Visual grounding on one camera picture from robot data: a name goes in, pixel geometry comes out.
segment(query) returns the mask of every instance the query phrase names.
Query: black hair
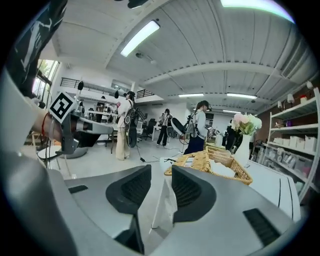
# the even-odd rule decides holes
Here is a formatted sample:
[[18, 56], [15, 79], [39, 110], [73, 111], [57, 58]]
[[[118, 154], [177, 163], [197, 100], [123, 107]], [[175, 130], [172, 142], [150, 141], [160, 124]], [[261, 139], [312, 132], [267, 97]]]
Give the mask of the black hair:
[[195, 108], [194, 113], [196, 113], [197, 110], [200, 109], [202, 106], [206, 106], [207, 108], [209, 108], [209, 102], [206, 101], [206, 100], [200, 101], [200, 102], [196, 105], [196, 108]]
[[130, 100], [132, 100], [133, 102], [135, 101], [135, 93], [133, 92], [133, 91], [128, 91], [127, 93], [126, 93], [126, 96], [129, 96], [129, 99]]

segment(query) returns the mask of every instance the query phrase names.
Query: red bracelet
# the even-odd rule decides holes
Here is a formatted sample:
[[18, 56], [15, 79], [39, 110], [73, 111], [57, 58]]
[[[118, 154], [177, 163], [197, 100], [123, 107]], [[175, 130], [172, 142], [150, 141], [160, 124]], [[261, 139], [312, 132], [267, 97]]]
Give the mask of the red bracelet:
[[45, 120], [46, 120], [46, 117], [47, 115], [49, 114], [49, 112], [47, 112], [43, 118], [43, 121], [42, 121], [42, 125], [41, 125], [41, 134], [42, 136], [45, 136], [45, 129], [44, 129], [44, 125], [45, 125]]

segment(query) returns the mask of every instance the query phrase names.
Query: railing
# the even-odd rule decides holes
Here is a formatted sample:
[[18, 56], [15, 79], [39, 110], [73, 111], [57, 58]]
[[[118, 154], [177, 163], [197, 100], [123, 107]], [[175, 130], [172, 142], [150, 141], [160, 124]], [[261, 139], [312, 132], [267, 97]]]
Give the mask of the railing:
[[[71, 79], [71, 78], [62, 77], [60, 86], [62, 86], [62, 87], [70, 87], [70, 88], [78, 88], [78, 84], [79, 83], [80, 83], [80, 80], [75, 80], [75, 79]], [[105, 88], [103, 90], [103, 89], [100, 89], [100, 88], [92, 88], [92, 87], [90, 87], [90, 84], [88, 84], [88, 83], [84, 83], [84, 86], [83, 86], [82, 90], [114, 96], [114, 92], [113, 92], [114, 89]]]
[[152, 96], [152, 95], [155, 95], [154, 93], [152, 93], [151, 91], [148, 91], [146, 89], [143, 89], [143, 90], [139, 90], [137, 93], [136, 93], [136, 98], [139, 99], [139, 98], [143, 98], [143, 97], [147, 97], [147, 96]]
[[79, 83], [79, 80], [62, 77], [60, 86], [76, 88]]

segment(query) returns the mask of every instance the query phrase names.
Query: woman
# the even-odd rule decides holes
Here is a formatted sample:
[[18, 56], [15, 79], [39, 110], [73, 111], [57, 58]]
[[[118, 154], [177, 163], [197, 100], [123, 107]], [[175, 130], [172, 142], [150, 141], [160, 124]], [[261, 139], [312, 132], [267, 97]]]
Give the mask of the woman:
[[115, 157], [121, 161], [129, 158], [130, 150], [127, 144], [127, 135], [126, 135], [126, 124], [125, 117], [129, 111], [129, 109], [134, 107], [135, 102], [135, 93], [133, 91], [129, 91], [125, 95], [126, 101], [124, 103], [117, 103], [117, 111], [120, 116], [117, 124], [118, 133], [117, 133], [117, 142], [115, 149]]
[[232, 129], [231, 125], [229, 125], [226, 128], [226, 131], [228, 133], [228, 137], [226, 138], [226, 145], [225, 149], [231, 151], [231, 148], [235, 144], [235, 139], [236, 139], [236, 131]]
[[197, 136], [192, 137], [192, 134], [190, 135], [188, 148], [184, 151], [184, 155], [204, 150], [205, 138], [208, 133], [206, 129], [206, 114], [204, 111], [207, 111], [208, 108], [209, 103], [206, 100], [200, 101], [197, 104], [194, 114], [191, 117]]
[[157, 146], [160, 145], [162, 137], [163, 137], [162, 145], [164, 147], [167, 145], [167, 138], [168, 138], [167, 127], [168, 127], [168, 121], [171, 117], [172, 116], [170, 115], [170, 110], [169, 110], [169, 108], [167, 108], [165, 110], [164, 114], [162, 114], [162, 116], [161, 116], [160, 123], [162, 124], [162, 126], [161, 126], [161, 131], [160, 131], [158, 141], [156, 142]]

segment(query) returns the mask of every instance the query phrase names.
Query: white ceiling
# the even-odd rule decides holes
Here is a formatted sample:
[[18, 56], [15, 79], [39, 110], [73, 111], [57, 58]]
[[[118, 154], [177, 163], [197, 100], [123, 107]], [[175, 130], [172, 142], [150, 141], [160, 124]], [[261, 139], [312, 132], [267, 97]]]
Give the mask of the white ceiling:
[[[116, 71], [167, 100], [202, 92], [201, 100], [215, 109], [252, 113], [264, 110], [318, 71], [295, 25], [273, 14], [224, 8], [219, 0], [149, 0], [136, 9], [128, 9], [127, 3], [69, 0], [43, 56]], [[160, 29], [127, 58], [120, 55], [137, 31], [156, 19]], [[144, 57], [137, 58], [137, 52]], [[251, 103], [226, 93], [258, 98]], [[195, 105], [200, 99], [185, 100]]]

